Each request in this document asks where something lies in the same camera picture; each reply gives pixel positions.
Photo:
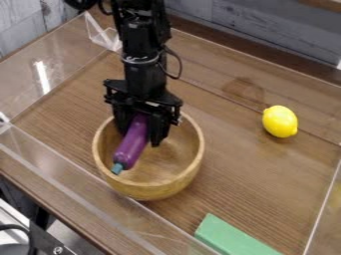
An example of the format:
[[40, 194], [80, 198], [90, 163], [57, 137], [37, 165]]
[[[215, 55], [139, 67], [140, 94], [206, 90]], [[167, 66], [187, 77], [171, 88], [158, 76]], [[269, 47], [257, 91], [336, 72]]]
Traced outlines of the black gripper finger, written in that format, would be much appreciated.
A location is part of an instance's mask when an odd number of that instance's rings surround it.
[[119, 133], [126, 134], [134, 117], [132, 109], [128, 106], [114, 105], [114, 117]]
[[171, 129], [171, 114], [152, 113], [150, 116], [150, 140], [152, 147], [160, 145]]

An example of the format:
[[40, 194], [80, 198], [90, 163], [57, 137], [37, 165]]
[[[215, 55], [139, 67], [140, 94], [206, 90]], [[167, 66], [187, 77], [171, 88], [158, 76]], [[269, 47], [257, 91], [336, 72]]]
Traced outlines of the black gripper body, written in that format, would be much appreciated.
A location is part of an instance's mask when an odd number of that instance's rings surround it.
[[128, 106], [136, 114], [170, 113], [171, 124], [178, 125], [182, 99], [167, 89], [167, 60], [134, 62], [123, 60], [124, 78], [106, 79], [104, 100], [112, 106]]

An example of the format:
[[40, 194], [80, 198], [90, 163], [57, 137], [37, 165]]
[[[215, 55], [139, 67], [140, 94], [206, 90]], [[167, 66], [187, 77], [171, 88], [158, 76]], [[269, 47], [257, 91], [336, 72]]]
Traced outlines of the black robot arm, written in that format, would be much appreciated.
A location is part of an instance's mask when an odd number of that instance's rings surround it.
[[158, 146], [179, 122], [182, 99], [167, 89], [167, 46], [171, 22], [164, 0], [65, 0], [79, 11], [99, 7], [115, 21], [122, 41], [124, 77], [106, 79], [106, 103], [112, 106], [115, 124], [127, 133], [136, 115], [147, 116], [147, 140]]

